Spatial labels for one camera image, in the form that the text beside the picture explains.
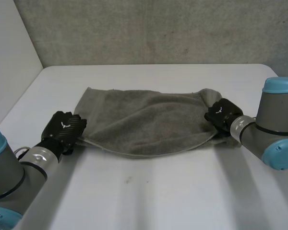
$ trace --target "black band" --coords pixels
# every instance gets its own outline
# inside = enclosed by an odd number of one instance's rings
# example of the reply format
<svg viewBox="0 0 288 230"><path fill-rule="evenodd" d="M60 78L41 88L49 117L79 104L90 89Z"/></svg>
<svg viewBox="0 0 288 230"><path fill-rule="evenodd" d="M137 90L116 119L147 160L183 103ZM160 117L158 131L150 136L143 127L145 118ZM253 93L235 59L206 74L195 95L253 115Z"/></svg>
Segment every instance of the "black band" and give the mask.
<svg viewBox="0 0 288 230"><path fill-rule="evenodd" d="M18 184L14 188L12 188L11 190L7 191L6 193L3 193L3 194L0 195L0 199L6 197L9 194L11 194L14 191L16 191L22 185L22 183L24 182L24 178L25 178L25 173L23 174L23 177L21 178L21 180L18 182Z"/></svg>
<svg viewBox="0 0 288 230"><path fill-rule="evenodd" d="M32 162L26 162L26 161L20 162L20 164L28 165L28 166L31 166L31 167L39 170L40 173L43 174L45 180L47 180L47 178L48 178L47 173L41 167L39 167L38 165L33 164Z"/></svg>
<svg viewBox="0 0 288 230"><path fill-rule="evenodd" d="M243 144L242 144L242 134L243 134L244 130L245 130L247 127L249 127L250 125L254 124L254 123L255 123L255 121L248 123L248 124L241 130L240 136L239 136L239 140L240 140L241 145L243 145Z"/></svg>
<svg viewBox="0 0 288 230"><path fill-rule="evenodd" d="M256 128L260 131L263 131L265 133L269 133L269 134L273 134L273 135L278 135L278 136L288 136L288 132L280 132L280 131L273 131L273 130L270 130L270 129L266 129L266 128L263 128L259 125L256 124Z"/></svg>

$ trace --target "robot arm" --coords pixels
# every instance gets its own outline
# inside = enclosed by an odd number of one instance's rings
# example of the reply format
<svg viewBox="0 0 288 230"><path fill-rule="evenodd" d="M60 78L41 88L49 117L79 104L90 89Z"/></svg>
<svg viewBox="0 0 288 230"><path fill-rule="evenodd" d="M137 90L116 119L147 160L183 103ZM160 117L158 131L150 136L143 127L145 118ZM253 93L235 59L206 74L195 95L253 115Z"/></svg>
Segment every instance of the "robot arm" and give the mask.
<svg viewBox="0 0 288 230"><path fill-rule="evenodd" d="M213 104L205 118L266 165L288 169L288 78L266 80L256 119L227 99Z"/></svg>
<svg viewBox="0 0 288 230"><path fill-rule="evenodd" d="M56 112L46 126L41 142L19 161L0 133L0 230L16 226L47 178L56 170L62 155L72 153L85 127L86 120L79 115Z"/></svg>

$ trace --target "gray concrete wall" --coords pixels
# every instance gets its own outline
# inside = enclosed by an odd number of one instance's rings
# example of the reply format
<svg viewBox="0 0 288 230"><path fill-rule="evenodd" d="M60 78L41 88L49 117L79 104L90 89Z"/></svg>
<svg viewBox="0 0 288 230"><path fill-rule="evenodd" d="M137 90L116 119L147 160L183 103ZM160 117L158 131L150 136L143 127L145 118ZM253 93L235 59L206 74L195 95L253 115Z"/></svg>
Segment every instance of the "gray concrete wall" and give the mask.
<svg viewBox="0 0 288 230"><path fill-rule="evenodd" d="M262 63L288 76L288 0L14 0L44 67Z"/></svg>

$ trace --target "towel fold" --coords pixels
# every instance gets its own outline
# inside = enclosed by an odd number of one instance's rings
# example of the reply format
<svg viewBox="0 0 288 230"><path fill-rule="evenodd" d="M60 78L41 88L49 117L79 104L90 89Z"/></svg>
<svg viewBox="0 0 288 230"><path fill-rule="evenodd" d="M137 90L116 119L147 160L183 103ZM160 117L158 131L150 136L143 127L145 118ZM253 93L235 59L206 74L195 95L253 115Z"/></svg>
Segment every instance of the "towel fold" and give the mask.
<svg viewBox="0 0 288 230"><path fill-rule="evenodd" d="M74 113L87 119L78 144L94 145L132 158L150 158L221 142L204 119L208 107L222 96L211 89L196 93L87 88Z"/></svg>

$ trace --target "cable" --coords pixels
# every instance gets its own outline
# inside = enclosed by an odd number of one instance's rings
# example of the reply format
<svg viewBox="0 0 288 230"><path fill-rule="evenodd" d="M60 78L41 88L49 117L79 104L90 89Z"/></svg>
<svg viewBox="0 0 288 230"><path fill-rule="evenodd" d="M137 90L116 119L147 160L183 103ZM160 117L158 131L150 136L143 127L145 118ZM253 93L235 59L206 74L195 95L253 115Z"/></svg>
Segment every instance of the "cable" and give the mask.
<svg viewBox="0 0 288 230"><path fill-rule="evenodd" d="M25 150L24 152L22 152L18 157L17 160L20 160L22 157L24 157L24 155L30 150L31 148L27 147L27 146L23 146L19 149L16 149L14 151L14 154L17 156L17 153L20 152L21 150Z"/></svg>

